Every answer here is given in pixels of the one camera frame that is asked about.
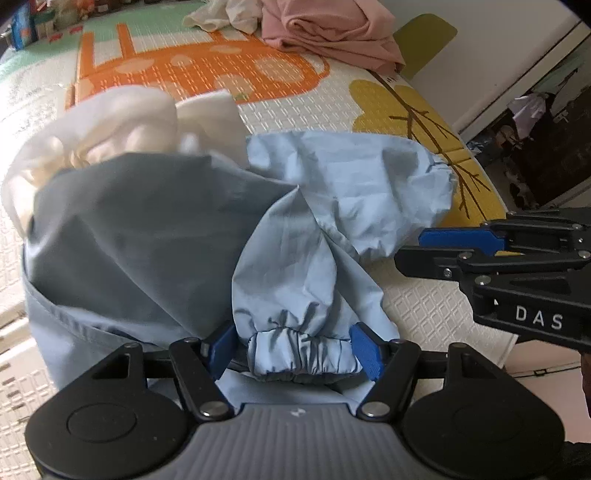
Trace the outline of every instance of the clothing pile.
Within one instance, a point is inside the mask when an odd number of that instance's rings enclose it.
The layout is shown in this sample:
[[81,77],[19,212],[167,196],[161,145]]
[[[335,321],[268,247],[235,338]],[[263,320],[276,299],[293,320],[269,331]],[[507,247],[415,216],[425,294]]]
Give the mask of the clothing pile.
[[246,134],[229,92],[175,105],[124,86],[23,146],[2,200],[25,235],[31,330],[59,387],[130,339],[167,348],[232,318],[245,373],[219,381],[231,402],[324,401],[350,377],[362,398],[349,328],[398,331],[360,263],[436,224],[454,174],[400,137]]
[[378,0],[210,0],[185,17],[186,27],[231,25],[281,51],[311,52],[393,75],[404,67],[394,41],[394,16]]

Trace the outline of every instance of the light blue garment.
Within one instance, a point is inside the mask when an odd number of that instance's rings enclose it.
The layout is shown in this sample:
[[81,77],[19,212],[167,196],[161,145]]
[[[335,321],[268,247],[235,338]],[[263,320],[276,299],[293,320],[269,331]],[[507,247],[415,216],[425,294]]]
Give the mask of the light blue garment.
[[398,337],[357,260],[391,255],[437,223],[451,169],[387,135],[259,135],[248,153],[251,171],[216,155],[127,154],[38,193],[27,307],[59,387],[129,339],[166,348],[231,312],[259,380],[358,374],[349,327],[359,321]]

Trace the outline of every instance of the orange giraffe print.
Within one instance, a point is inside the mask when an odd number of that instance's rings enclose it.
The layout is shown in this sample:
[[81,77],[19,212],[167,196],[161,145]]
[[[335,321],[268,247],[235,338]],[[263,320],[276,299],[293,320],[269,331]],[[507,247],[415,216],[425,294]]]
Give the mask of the orange giraffe print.
[[301,55],[274,50],[251,35],[227,40],[212,32],[211,41],[137,53],[127,25],[118,24],[117,33],[122,56],[96,66],[94,33],[82,35],[68,106],[117,85],[159,87],[177,101],[225,88],[236,103],[259,102],[309,92],[330,73],[325,59],[317,73]]

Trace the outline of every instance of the green mat area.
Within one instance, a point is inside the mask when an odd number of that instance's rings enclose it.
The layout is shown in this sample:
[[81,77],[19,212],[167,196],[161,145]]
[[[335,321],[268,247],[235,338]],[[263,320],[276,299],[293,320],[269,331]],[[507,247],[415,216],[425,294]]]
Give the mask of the green mat area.
[[[182,26],[185,15],[198,9],[204,2],[190,0],[184,2],[138,5],[121,12],[91,18],[84,23],[84,32],[94,32],[95,42],[116,40],[115,25],[126,23],[133,37],[157,33],[174,33],[187,28]],[[27,67],[69,50],[77,50],[82,33],[64,36],[51,44],[47,41],[36,42],[25,50],[18,51],[0,64],[0,81],[18,69]]]

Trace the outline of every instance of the folded pink fabric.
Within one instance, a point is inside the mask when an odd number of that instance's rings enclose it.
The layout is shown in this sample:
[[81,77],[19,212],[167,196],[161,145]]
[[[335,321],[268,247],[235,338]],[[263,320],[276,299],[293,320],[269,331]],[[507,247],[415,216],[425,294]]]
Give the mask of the folded pink fabric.
[[404,65],[394,16],[378,0],[262,0],[262,38],[282,51],[310,51],[392,75]]

